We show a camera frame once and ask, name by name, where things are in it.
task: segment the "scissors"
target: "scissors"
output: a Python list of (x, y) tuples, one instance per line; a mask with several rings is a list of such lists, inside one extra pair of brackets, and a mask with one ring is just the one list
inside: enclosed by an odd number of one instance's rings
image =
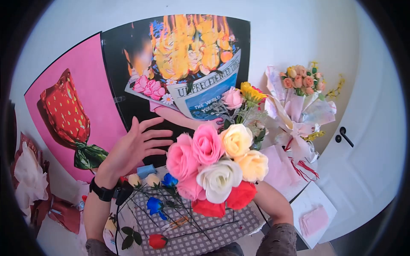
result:
[(164, 232), (168, 232), (172, 229), (176, 229), (177, 227), (182, 226), (184, 223), (188, 222), (188, 217), (184, 216), (183, 218), (180, 218), (174, 222), (170, 222), (167, 225), (163, 226), (161, 229), (164, 229)]

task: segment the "yellow sunflower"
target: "yellow sunflower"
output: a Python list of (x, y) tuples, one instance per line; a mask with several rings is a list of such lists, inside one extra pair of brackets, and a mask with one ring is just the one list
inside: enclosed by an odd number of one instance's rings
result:
[(262, 99), (266, 98), (267, 95), (258, 91), (255, 87), (251, 86), (248, 82), (241, 83), (242, 95), (248, 102), (258, 104)]

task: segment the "painted strawberry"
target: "painted strawberry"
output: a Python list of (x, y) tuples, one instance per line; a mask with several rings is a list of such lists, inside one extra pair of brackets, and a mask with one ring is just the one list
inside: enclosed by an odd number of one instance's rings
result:
[(77, 95), (69, 69), (55, 85), (41, 93), (40, 101), (51, 127), (68, 144), (67, 147), (75, 148), (74, 166), (84, 170), (97, 168), (108, 152), (96, 145), (87, 145), (90, 119)]

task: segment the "door handle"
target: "door handle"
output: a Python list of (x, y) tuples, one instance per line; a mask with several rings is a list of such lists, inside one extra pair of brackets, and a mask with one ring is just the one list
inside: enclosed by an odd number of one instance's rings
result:
[[(354, 146), (353, 142), (346, 136), (346, 128), (344, 127), (340, 127), (340, 134), (343, 136), (343, 138), (347, 141), (347, 143), (349, 143), (349, 145), (351, 147)], [(339, 143), (342, 141), (342, 138), (340, 137), (340, 135), (336, 135), (336, 142)]]

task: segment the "gray patterned tablecloth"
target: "gray patterned tablecloth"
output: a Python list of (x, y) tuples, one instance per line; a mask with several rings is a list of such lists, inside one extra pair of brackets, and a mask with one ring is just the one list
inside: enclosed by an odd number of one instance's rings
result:
[[(154, 197), (164, 201), (164, 198), (162, 196)], [(141, 227), (138, 227), (139, 232), (142, 236), (142, 253), (145, 256), (201, 255), (228, 245), (235, 240), (252, 233), (260, 227), (260, 214), (255, 212), (252, 207), (247, 206), (238, 211), (227, 209), (226, 214), (223, 218), (205, 217), (201, 214), (192, 212), (192, 216), (202, 229), (217, 227), (212, 230), (206, 231), (206, 234), (211, 239), (211, 241), (203, 233), (195, 233), (189, 235), (189, 233), (198, 232), (198, 229), (192, 226), (189, 222), (183, 224), (179, 228), (164, 232), (161, 227), (168, 224), (169, 220), (162, 220), (159, 217), (158, 213), (152, 215), (151, 220), (144, 213), (144, 211), (149, 212), (146, 206), (147, 200), (148, 198), (141, 193), (138, 193), (133, 197), (134, 204), (138, 204), (138, 206), (140, 207), (139, 208), (136, 205), (129, 204), (134, 206), (134, 209), (132, 209), (134, 217), (141, 225), (147, 236), (152, 234), (162, 234), (169, 239), (169, 242), (163, 249), (152, 249), (148, 244), (148, 238), (145, 236), (144, 232), (140, 230)], [(168, 198), (168, 200), (173, 202), (175, 201), (173, 198)], [(190, 202), (188, 200), (183, 200), (183, 202), (185, 207), (189, 208)], [(182, 215), (189, 217), (187, 210), (185, 209), (178, 209), (181, 214), (179, 214), (175, 209), (172, 208), (165, 208), (164, 211), (175, 221), (182, 218)], [(172, 239), (173, 237), (180, 236), (182, 234), (188, 235)]]

